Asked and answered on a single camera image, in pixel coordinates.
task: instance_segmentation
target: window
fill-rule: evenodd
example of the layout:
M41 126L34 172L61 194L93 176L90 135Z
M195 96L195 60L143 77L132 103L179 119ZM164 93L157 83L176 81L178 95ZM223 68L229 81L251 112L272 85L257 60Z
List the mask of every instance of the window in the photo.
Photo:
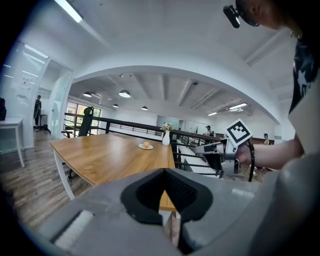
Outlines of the window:
M71 102L69 101L68 102L68 106L66 108L66 112L67 113L70 113L70 114L78 114L78 115L84 115L84 110L89 107L87 105L82 105L82 104L78 104L78 103L75 103L75 102ZM98 109L98 108L93 108L93 116L94 117L100 117L100 114L101 114L101 109ZM73 128L75 127L76 125L76 128L77 129L80 129L80 126L82 124L82 121L83 121L83 118L80 118L80 117L75 117L75 116L69 116L69 115L66 115L65 116L65 129L66 130L71 130L72 132L74 132ZM91 126L92 127L96 127L96 128L91 128L89 130L89 133L91 134L95 134L97 135L98 134L98 127L99 127L99 121L97 120L92 120L92 123L91 123Z

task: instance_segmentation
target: white plate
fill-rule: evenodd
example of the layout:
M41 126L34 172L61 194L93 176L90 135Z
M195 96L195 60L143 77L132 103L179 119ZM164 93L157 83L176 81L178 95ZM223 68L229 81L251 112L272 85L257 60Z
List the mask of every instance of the white plate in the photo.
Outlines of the white plate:
M154 148L154 147L151 146L151 145L150 145L149 147L144 147L143 144L139 144L138 146L139 146L140 149L143 149L143 150L152 150L152 149Z

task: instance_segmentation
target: hand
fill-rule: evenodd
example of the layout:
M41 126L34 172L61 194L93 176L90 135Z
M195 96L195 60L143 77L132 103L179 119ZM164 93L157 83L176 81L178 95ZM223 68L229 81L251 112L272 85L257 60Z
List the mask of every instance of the hand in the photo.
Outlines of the hand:
M251 165L251 153L247 145L239 146L235 158L239 160L240 164Z

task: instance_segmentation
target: black t-shirt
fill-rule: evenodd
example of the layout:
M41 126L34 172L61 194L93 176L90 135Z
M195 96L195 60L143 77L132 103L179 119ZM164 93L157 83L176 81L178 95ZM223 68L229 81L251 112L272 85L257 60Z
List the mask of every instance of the black t-shirt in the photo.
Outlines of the black t-shirt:
M316 78L320 74L318 63L314 51L303 39L298 39L293 64L293 97L289 113L316 84Z

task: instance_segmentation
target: white desk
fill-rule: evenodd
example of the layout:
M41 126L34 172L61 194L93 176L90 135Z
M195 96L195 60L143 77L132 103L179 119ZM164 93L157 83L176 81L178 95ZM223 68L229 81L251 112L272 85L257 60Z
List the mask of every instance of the white desk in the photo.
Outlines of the white desk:
M4 121L0 121L0 129L15 129L16 148L18 150L21 166L25 168L25 163L21 154L21 146L22 150L25 151L22 120L22 118L7 117Z

